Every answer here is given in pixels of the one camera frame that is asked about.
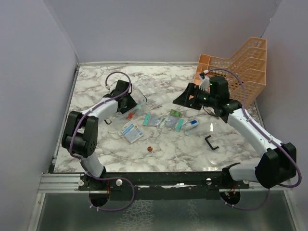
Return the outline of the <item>white blue gauze packet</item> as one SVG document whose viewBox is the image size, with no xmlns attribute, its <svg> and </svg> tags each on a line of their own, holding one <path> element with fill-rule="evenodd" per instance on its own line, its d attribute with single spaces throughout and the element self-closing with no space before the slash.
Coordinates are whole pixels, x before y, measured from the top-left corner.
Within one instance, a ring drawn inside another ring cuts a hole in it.
<svg viewBox="0 0 308 231">
<path fill-rule="evenodd" d="M 134 143 L 139 138 L 144 136 L 144 132 L 135 121 L 127 122 L 118 132 L 120 136 L 123 136 L 129 143 Z"/>
</svg>

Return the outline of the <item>green small packet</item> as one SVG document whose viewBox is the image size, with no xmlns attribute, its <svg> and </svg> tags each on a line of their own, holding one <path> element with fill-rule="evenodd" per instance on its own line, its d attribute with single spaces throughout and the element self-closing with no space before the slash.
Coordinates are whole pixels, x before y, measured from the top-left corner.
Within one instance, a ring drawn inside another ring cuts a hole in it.
<svg viewBox="0 0 308 231">
<path fill-rule="evenodd" d="M 181 112 L 174 109 L 171 109 L 169 114 L 174 117 L 181 117 Z"/>
</svg>

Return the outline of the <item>clear plastic medicine box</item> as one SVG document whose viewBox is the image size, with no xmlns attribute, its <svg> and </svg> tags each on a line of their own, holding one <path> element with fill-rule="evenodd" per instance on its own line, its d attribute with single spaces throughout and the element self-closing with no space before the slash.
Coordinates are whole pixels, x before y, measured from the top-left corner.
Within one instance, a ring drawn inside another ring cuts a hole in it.
<svg viewBox="0 0 308 231">
<path fill-rule="evenodd" d="M 113 96 L 119 95 L 127 87 L 128 82 L 118 80 L 116 83 L 111 84 L 111 89 L 107 96 L 110 95 L 112 98 Z M 118 98 L 117 101 L 117 112 L 104 121 L 108 125 L 112 123 L 127 123 L 129 120 L 137 118 L 137 116 L 140 116 L 144 112 L 148 100 L 140 89 L 132 84 L 128 93 Z"/>
</svg>

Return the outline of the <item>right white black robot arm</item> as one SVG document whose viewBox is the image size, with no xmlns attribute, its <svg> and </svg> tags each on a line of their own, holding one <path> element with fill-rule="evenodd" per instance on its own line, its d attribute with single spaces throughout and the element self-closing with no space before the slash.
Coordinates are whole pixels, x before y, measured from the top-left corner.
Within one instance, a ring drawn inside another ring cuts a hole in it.
<svg viewBox="0 0 308 231">
<path fill-rule="evenodd" d="M 223 168 L 222 185 L 232 188 L 238 181 L 247 180 L 258 182 L 264 188 L 270 189 L 295 177 L 295 146 L 270 135 L 255 122 L 240 102 L 231 99 L 228 82 L 224 77 L 205 77 L 203 83 L 209 86 L 209 92 L 189 83 L 173 103 L 196 110 L 211 107 L 218 117 L 236 129 L 251 144 L 260 157 L 257 164 L 235 163 Z"/>
</svg>

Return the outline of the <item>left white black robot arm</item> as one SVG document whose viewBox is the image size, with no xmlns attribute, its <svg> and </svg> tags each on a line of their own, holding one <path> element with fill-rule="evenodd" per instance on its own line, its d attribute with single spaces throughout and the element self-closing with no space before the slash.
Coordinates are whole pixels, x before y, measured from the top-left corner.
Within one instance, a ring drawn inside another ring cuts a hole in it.
<svg viewBox="0 0 308 231">
<path fill-rule="evenodd" d="M 98 143 L 98 126 L 116 114 L 129 111 L 137 103 L 131 96 L 132 84 L 123 80 L 103 96 L 101 101 L 84 112 L 71 111 L 66 120 L 61 146 L 78 159 L 86 173 L 91 176 L 90 185 L 101 190 L 106 185 L 106 170 L 94 153 Z"/>
</svg>

